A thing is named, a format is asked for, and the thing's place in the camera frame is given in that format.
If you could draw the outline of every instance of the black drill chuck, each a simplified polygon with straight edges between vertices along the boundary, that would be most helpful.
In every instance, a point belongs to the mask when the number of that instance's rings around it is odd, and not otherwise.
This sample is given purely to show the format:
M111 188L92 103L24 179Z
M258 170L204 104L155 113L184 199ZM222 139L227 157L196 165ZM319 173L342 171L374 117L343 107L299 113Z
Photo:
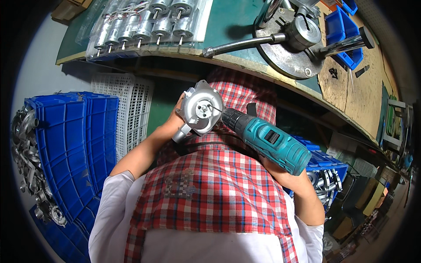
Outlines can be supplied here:
M222 123L230 130L234 131L240 138L242 138L247 124L254 118L254 116L247 115L232 108L225 109L221 115Z

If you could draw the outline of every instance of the white long sleeve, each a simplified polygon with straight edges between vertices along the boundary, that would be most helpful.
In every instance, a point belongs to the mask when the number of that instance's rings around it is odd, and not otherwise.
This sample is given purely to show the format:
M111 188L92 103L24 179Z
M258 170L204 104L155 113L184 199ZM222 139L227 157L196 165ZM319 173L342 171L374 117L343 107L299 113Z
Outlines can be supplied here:
M123 262L130 220L144 176L130 172L108 177L89 238L91 262ZM294 215L285 193L288 222L299 263L322 262L323 225L307 226ZM282 262L278 237L264 234L200 233L153 229L147 232L142 262Z

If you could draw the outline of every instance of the clear plastic packaging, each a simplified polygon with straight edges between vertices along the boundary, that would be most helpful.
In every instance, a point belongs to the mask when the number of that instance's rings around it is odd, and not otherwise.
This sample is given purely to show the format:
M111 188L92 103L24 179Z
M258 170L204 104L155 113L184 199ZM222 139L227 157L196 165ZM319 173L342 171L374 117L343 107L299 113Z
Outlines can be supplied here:
M86 59L188 53L195 43L204 41L212 2L110 0L92 30Z

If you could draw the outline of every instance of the screw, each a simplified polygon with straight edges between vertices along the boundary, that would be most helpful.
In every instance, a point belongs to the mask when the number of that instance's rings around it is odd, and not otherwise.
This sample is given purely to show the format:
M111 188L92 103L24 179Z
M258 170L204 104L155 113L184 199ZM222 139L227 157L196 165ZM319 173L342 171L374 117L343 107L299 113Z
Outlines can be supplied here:
M309 68L306 68L306 69L304 70L304 73L306 74L306 76L310 77L310 76L312 75L312 70L311 70L311 69L309 69Z

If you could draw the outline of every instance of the workbench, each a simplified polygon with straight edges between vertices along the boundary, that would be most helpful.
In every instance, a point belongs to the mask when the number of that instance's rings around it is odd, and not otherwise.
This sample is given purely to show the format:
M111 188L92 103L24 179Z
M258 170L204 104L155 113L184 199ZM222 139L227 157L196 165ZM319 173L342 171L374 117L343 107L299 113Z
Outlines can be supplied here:
M212 59L202 56L202 49L205 47L215 47L252 38L253 22L262 5L262 0L235 2L213 0L204 43L195 43L191 48L142 46L141 50L148 51L143 52L142 55L183 58L216 64L274 82L328 109L333 114L326 116L324 120L330 122L331 125L340 127L345 121L378 147L387 99L389 95L394 95L399 99L392 70L379 45L376 45L374 49L363 48L364 59L353 74L366 65L370 65L370 69L359 78L355 78L354 75L353 90L349 73L331 57L326 59L322 71L317 76L306 80L294 80L269 66L256 48L216 55ZM317 6L321 10L319 27L323 44L326 45L324 17L331 11L322 3L318 3ZM79 45L75 43L75 37L88 12L89 9L69 25L57 55L57 65L85 58L88 40ZM352 16L351 19L358 27L364 25L357 15ZM338 79L332 78L329 73L330 68L337 69Z

